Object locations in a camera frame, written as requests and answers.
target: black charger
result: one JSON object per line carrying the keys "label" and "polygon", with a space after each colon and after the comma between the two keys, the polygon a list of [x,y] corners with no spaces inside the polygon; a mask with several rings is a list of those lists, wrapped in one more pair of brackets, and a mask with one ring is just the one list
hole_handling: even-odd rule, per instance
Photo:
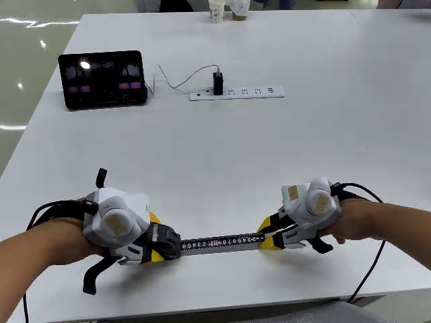
{"label": "black charger", "polygon": [[215,96],[223,95],[223,73],[219,68],[213,73],[213,90]]}

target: outlet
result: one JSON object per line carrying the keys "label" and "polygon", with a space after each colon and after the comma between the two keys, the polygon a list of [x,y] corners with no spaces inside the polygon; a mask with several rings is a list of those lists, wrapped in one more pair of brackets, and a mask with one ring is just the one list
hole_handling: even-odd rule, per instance
{"label": "outlet", "polygon": [[189,93],[190,101],[233,100],[253,98],[282,98],[286,96],[281,86],[239,86],[225,87],[223,95],[215,96],[211,89]]}

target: white table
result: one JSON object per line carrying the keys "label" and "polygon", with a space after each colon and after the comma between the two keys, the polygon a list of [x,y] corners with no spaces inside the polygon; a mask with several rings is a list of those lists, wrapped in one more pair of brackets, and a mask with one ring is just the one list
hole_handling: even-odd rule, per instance
{"label": "white table", "polygon": [[[190,102],[163,81],[146,106],[68,112],[58,68],[0,182],[0,238],[47,201],[108,185],[150,195],[183,238],[254,231],[280,188],[314,176],[359,182],[382,199],[431,209],[429,11],[85,15],[67,53],[139,49],[147,79],[173,83],[217,63],[226,85],[282,85],[285,98]],[[98,261],[48,269],[28,292],[32,322],[258,306],[348,296],[378,248],[349,242],[322,256],[237,252],[143,268],[113,266],[82,293]],[[431,287],[420,264],[388,245],[360,295]],[[13,322],[22,322],[21,306]]]}

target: forearm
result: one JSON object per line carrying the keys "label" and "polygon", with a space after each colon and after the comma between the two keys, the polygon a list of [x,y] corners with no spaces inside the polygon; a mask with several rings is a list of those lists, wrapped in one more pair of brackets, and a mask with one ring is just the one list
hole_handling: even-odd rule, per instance
{"label": "forearm", "polygon": [[375,203],[373,236],[384,239],[431,269],[431,212]]}
{"label": "forearm", "polygon": [[43,228],[0,242],[0,322],[6,322],[27,288],[51,263]]}

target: paper cup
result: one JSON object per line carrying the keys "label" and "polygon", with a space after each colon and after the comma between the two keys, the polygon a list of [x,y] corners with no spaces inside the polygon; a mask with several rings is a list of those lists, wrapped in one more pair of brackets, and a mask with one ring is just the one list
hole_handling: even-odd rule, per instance
{"label": "paper cup", "polygon": [[226,0],[208,0],[209,3],[209,17],[213,24],[220,24],[223,22],[224,5]]}

